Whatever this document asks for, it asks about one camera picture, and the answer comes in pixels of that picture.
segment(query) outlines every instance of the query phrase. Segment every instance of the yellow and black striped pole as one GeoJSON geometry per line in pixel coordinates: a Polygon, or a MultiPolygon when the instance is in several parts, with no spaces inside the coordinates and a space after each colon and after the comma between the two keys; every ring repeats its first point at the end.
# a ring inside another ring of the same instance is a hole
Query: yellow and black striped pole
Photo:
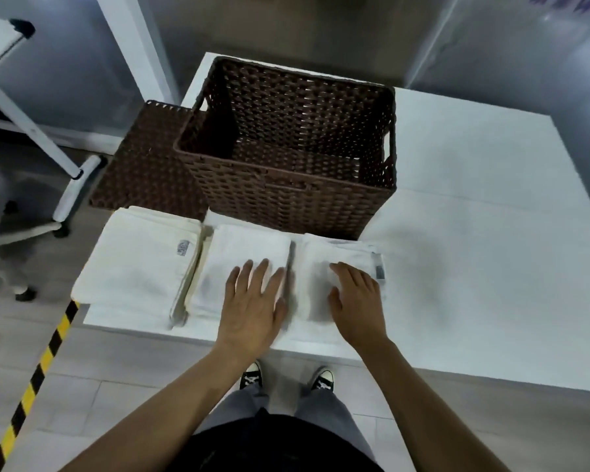
{"type": "Polygon", "coordinates": [[[50,364],[53,362],[53,359],[59,351],[59,347],[65,340],[72,324],[72,320],[74,320],[78,310],[79,304],[75,301],[71,301],[63,314],[61,322],[56,327],[44,354],[41,355],[41,359],[35,368],[35,372],[32,373],[31,380],[24,391],[24,396],[22,396],[22,400],[17,405],[16,412],[11,418],[11,423],[0,443],[0,471],[4,467],[10,453],[13,451],[16,437],[19,434],[20,429],[22,429],[26,416],[31,412],[32,403],[35,400],[35,397],[37,397],[39,388],[41,388],[41,383],[44,382],[50,364]]]}

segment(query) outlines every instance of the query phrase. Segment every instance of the black sneaker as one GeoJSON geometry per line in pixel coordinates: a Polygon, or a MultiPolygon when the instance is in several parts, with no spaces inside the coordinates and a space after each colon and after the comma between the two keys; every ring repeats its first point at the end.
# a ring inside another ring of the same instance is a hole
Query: black sneaker
{"type": "Polygon", "coordinates": [[[328,366],[321,366],[313,374],[313,379],[310,381],[310,390],[326,389],[331,393],[334,392],[334,374],[328,366]]]}
{"type": "Polygon", "coordinates": [[[254,361],[240,378],[240,389],[246,388],[250,384],[256,384],[262,387],[262,371],[260,370],[260,363],[254,361]]]}

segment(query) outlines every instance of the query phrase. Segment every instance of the towel label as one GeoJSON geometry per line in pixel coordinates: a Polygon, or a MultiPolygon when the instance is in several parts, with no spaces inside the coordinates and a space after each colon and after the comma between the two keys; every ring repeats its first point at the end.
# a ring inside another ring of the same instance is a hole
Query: towel label
{"type": "Polygon", "coordinates": [[[188,245],[190,245],[190,240],[182,240],[177,244],[177,254],[185,257],[186,252],[188,251],[188,245]]]}

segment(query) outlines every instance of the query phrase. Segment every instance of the forearm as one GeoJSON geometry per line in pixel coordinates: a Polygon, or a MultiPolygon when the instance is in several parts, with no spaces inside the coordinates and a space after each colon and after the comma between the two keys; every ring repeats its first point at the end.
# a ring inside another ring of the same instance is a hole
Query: forearm
{"type": "Polygon", "coordinates": [[[165,468],[248,366],[212,351],[120,421],[62,472],[155,472],[165,468]]]}
{"type": "Polygon", "coordinates": [[[372,342],[359,352],[383,391],[418,471],[508,470],[415,372],[392,341],[372,342]]]}

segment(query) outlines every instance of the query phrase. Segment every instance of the hand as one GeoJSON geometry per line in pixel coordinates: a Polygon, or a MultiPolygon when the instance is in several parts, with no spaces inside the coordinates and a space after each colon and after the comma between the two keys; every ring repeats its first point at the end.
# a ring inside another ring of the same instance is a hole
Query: hand
{"type": "Polygon", "coordinates": [[[236,267],[229,274],[221,323],[214,344],[215,348],[228,349],[230,354],[245,363],[245,367],[269,349],[287,313],[283,298],[275,303],[275,296],[284,278],[284,268],[277,269],[264,293],[260,293],[268,260],[260,262],[249,283],[252,267],[253,262],[248,260],[242,270],[236,267]]]}
{"type": "Polygon", "coordinates": [[[342,292],[336,286],[328,295],[330,312],[343,338],[360,354],[360,349],[386,339],[383,302],[378,282],[346,263],[332,263],[342,292]]]}

